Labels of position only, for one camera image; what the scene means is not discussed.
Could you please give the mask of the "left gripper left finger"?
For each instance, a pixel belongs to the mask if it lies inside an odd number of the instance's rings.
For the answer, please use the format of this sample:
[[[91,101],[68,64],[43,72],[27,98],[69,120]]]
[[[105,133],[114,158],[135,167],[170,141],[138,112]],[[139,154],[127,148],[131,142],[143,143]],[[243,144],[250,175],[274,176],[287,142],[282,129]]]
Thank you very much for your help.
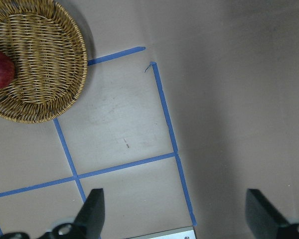
[[[103,189],[93,189],[73,222],[55,226],[41,239],[99,239],[105,222]]]

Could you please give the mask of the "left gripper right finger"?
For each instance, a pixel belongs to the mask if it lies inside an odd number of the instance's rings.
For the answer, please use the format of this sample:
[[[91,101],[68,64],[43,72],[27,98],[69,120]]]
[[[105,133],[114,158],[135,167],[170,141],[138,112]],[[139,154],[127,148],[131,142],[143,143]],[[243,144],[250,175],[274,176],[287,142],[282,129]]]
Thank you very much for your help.
[[[257,239],[299,239],[299,223],[289,222],[258,189],[247,189],[247,225]]]

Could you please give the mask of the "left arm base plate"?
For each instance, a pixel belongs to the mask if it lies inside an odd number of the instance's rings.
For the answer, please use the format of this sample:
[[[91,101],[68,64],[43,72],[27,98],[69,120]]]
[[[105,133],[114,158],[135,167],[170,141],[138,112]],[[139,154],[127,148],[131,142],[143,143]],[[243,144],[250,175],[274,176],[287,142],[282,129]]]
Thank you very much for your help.
[[[131,239],[197,239],[197,236],[194,227],[183,227],[163,232],[132,237]]]

